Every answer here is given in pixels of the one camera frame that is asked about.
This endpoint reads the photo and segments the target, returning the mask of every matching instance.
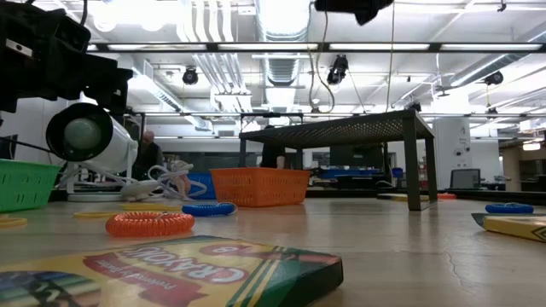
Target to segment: table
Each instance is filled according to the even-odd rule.
[[[302,168],[303,149],[336,145],[404,141],[408,208],[421,211],[438,200],[434,134],[415,110],[353,116],[313,124],[244,132],[239,135],[241,148],[239,166],[246,166],[247,141],[270,143],[296,149],[297,165]],[[417,139],[425,140],[427,156],[428,202],[420,201]]]
[[[197,218],[189,235],[241,238],[326,252],[343,259],[345,281],[316,307],[543,306],[544,244],[484,231],[470,213],[488,203],[441,200],[426,211],[376,199],[307,199],[301,206],[241,208]],[[14,212],[28,225],[0,229],[0,265],[167,238],[112,238],[104,220],[77,211],[117,204],[51,203]],[[546,209],[536,207],[536,213]]]

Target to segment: orange plastic basket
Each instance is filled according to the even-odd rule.
[[[211,170],[218,201],[238,206],[284,206],[304,201],[310,171],[261,167]]]

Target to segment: green plastic basket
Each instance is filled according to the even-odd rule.
[[[0,159],[0,212],[48,203],[60,167]]]

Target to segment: blue object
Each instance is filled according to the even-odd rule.
[[[192,200],[215,200],[216,199],[216,191],[214,190],[214,183],[212,182],[212,174],[211,173],[189,173],[188,179],[195,182],[201,182],[206,185],[206,193],[197,195],[197,196],[190,196]],[[201,188],[192,185],[191,189],[189,190],[189,194],[199,192]]]
[[[532,206],[523,205],[523,204],[491,204],[485,206],[485,210],[489,213],[533,213],[534,209]]]
[[[236,210],[237,206],[232,203],[182,206],[183,213],[193,215],[194,217],[215,217],[230,215],[235,213]]]
[[[392,168],[392,176],[395,178],[404,178],[404,170],[399,167]]]
[[[321,174],[320,178],[322,179],[334,179],[337,176],[360,176],[360,175],[371,175],[377,173],[379,170],[359,170],[359,169],[349,169],[349,170],[326,170]]]

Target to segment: person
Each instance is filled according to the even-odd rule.
[[[163,166],[163,152],[159,145],[154,143],[155,134],[146,130],[142,135],[142,146],[138,150],[133,177],[136,180],[147,180],[148,170],[154,165]]]
[[[272,125],[267,125],[265,129],[275,128]],[[286,152],[285,148],[274,144],[264,144],[262,149],[262,163],[260,167],[277,168],[279,170],[284,168]]]

